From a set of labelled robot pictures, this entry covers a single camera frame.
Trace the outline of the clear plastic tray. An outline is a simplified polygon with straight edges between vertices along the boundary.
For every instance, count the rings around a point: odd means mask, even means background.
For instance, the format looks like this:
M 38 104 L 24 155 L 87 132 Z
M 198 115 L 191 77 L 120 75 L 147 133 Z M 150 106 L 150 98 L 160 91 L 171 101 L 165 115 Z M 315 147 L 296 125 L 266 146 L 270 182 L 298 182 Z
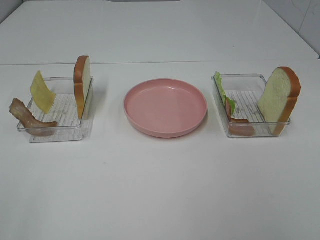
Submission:
M 265 121 L 258 107 L 258 101 L 267 84 L 263 75 L 222 74 L 221 77 L 226 95 L 235 101 L 235 111 L 232 114 L 232 118 L 247 119 L 255 129 L 255 134 L 249 137 L 277 137 L 281 135 L 272 135 L 270 131 L 270 123 Z M 226 135 L 230 138 L 244 138 L 245 136 L 233 135 L 229 132 L 227 112 L 215 82 L 214 75 L 211 79 L 213 81 L 214 100 Z M 288 119 L 288 121 L 284 123 L 285 127 L 290 123 L 291 120 Z
M 30 143 L 80 141 L 89 136 L 95 116 L 94 78 L 90 78 L 82 118 L 78 117 L 72 77 L 47 77 L 44 81 L 47 87 L 56 94 L 50 112 L 45 114 L 41 111 L 33 99 L 30 100 L 27 108 L 37 120 L 45 123 L 57 122 L 57 127 L 26 128 L 19 122 L 17 130 L 22 132 Z

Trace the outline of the right clear plastic tray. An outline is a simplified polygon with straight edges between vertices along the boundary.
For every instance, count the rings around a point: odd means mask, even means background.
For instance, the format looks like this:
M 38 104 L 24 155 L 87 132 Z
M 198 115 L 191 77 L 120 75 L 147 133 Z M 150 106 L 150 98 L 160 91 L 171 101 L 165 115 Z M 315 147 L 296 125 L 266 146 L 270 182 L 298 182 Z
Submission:
M 258 107 L 258 101 L 267 84 L 263 75 L 222 74 L 221 77 L 226 95 L 235 101 L 235 111 L 232 114 L 232 118 L 247 119 L 255 129 L 255 134 L 249 137 L 277 137 L 281 135 L 272 135 L 270 131 L 270 123 L 265 121 Z M 244 138 L 245 136 L 233 135 L 229 132 L 227 112 L 215 82 L 214 75 L 211 79 L 213 81 L 214 100 L 226 135 L 230 138 Z M 291 120 L 288 119 L 288 121 L 284 123 L 285 127 L 290 123 Z

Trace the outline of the left clear plastic tray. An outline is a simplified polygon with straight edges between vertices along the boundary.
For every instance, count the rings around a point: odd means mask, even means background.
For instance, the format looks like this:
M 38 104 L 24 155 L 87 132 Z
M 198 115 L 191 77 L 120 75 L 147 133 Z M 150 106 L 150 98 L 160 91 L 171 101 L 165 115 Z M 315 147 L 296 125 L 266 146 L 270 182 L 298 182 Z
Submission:
M 56 94 L 50 112 L 45 114 L 41 111 L 33 99 L 30 100 L 27 108 L 37 120 L 45 123 L 57 122 L 57 127 L 26 128 L 19 122 L 17 130 L 22 132 L 30 143 L 80 141 L 89 136 L 95 116 L 94 78 L 90 78 L 82 118 L 78 117 L 72 77 L 47 77 L 44 81 L 47 87 Z

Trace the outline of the yellow cheese slice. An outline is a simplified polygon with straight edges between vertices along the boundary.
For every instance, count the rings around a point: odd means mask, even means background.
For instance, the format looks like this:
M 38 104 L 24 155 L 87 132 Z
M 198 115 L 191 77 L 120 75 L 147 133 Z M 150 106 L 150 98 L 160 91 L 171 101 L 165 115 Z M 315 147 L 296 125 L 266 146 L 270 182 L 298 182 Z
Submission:
M 30 92 L 37 107 L 48 114 L 54 104 L 56 94 L 49 90 L 40 70 L 34 76 Z

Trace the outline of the bread slice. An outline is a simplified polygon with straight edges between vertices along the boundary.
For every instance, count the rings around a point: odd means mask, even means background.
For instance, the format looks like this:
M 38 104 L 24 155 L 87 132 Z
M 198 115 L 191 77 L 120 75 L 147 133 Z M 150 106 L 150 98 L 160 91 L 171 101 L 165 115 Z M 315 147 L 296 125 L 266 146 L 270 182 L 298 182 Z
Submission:
M 257 103 L 272 135 L 279 136 L 284 130 L 300 92 L 300 80 L 291 68 L 280 66 L 272 72 Z
M 91 66 L 90 57 L 88 55 L 78 57 L 74 67 L 73 83 L 77 114 L 78 118 L 81 119 L 91 84 Z

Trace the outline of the green lettuce leaf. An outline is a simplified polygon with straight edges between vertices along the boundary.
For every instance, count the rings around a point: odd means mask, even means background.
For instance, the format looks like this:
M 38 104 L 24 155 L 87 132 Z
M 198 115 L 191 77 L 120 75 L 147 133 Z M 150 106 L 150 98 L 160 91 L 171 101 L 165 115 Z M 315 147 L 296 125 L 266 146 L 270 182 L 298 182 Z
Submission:
M 223 105 L 225 107 L 227 116 L 228 116 L 228 118 L 230 118 L 230 117 L 232 117 L 232 115 L 236 109 L 236 102 L 227 96 L 227 94 L 224 90 L 224 87 L 223 87 L 223 79 L 222 79 L 220 72 L 218 72 L 218 71 L 215 72 L 214 80 L 217 85 L 219 94 L 221 96 Z

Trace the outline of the bacon strip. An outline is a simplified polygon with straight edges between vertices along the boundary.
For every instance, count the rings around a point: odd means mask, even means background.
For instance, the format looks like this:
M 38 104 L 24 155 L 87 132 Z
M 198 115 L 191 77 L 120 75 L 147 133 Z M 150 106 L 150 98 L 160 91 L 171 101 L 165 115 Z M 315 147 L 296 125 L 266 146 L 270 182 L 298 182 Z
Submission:
M 20 121 L 20 123 L 31 130 L 28 133 L 36 137 L 51 136 L 55 133 L 54 130 L 39 130 L 39 128 L 55 128 L 58 126 L 56 121 L 42 122 L 37 120 L 33 114 L 27 109 L 25 104 L 18 98 L 14 98 L 9 107 L 9 112 Z
M 242 137 L 252 137 L 256 132 L 247 119 L 238 119 L 232 117 L 232 100 L 225 98 L 225 110 L 227 113 L 229 125 L 228 129 L 232 135 Z

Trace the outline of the pink round plate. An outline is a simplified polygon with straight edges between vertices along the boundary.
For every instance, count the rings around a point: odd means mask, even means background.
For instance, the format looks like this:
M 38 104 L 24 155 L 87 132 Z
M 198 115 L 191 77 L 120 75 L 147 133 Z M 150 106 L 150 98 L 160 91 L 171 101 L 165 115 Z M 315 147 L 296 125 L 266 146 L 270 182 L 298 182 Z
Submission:
M 138 131 L 157 138 L 177 138 L 197 129 L 208 104 L 193 85 L 159 78 L 134 86 L 123 101 L 125 115 Z

